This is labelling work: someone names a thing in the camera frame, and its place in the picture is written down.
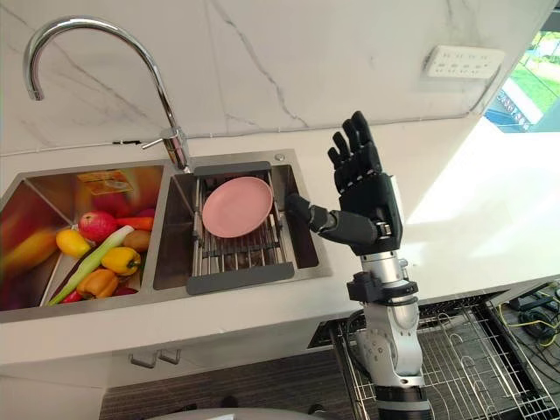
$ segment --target plate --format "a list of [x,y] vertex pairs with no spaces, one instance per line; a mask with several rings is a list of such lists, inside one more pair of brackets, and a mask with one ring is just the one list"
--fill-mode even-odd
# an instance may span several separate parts
[[272,191],[262,179],[232,179],[210,194],[202,209],[202,223],[220,238],[236,238],[257,229],[272,208]]

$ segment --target dish rack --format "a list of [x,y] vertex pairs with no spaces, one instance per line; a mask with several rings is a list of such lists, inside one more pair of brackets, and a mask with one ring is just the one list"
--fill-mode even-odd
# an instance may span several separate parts
[[[377,418],[373,385],[352,362],[344,321],[331,337],[357,419]],[[418,340],[434,419],[559,419],[529,359],[512,346],[494,308],[477,300],[421,308]]]
[[[187,282],[191,295],[245,287],[294,276],[293,250],[286,247],[284,220],[278,210],[271,177],[266,162],[223,165],[218,171],[197,168],[192,276]],[[202,210],[210,194],[231,179],[256,177],[267,183],[274,198],[265,221],[253,232],[237,238],[220,238],[208,232],[202,222]]]

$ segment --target metal wire rack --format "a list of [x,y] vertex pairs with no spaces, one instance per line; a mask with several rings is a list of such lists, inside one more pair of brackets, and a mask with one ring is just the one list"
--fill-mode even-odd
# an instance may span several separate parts
[[[273,188],[270,171],[259,171],[258,177]],[[204,276],[252,267],[286,263],[282,236],[282,222],[273,202],[267,219],[255,231],[244,236],[224,239],[208,232],[202,223],[201,212],[208,196],[224,182],[235,177],[198,178],[196,183],[195,224],[192,274]]]
[[[461,304],[421,318],[423,377],[435,419],[559,419],[557,406],[521,349],[513,349],[488,304]],[[359,419],[377,418],[374,387],[339,344]]]

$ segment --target chrome faucet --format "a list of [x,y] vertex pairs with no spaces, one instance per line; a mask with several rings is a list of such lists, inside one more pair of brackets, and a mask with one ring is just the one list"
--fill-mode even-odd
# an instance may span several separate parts
[[159,139],[143,145],[142,148],[147,149],[154,144],[163,142],[167,152],[169,153],[171,161],[180,170],[188,171],[186,135],[177,124],[177,120],[172,110],[172,105],[169,102],[167,92],[165,92],[164,82],[161,78],[161,74],[159,73],[158,65],[148,50],[146,50],[146,48],[140,44],[136,38],[115,24],[111,24],[110,22],[101,20],[97,17],[68,16],[53,20],[52,22],[49,22],[39,28],[29,40],[24,52],[24,80],[29,96],[34,101],[42,101],[45,98],[43,95],[43,89],[39,84],[38,73],[39,59],[46,45],[60,33],[79,28],[95,29],[97,31],[109,33],[119,38],[128,46],[131,46],[142,58],[143,62],[150,71],[154,84],[156,85],[157,94],[159,95],[161,104],[164,107],[165,115],[167,116],[167,120],[171,126],[169,129],[162,131]]

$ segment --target marble wall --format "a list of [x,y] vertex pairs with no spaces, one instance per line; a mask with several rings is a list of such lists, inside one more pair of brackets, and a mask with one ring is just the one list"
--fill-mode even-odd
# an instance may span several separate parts
[[166,120],[141,60],[95,31],[73,31],[40,63],[45,100],[28,99],[22,53],[42,24],[70,14],[134,34],[160,66],[189,135],[372,123],[468,112],[487,80],[431,80],[436,45],[506,58],[480,113],[556,0],[0,0],[2,153],[155,137]]

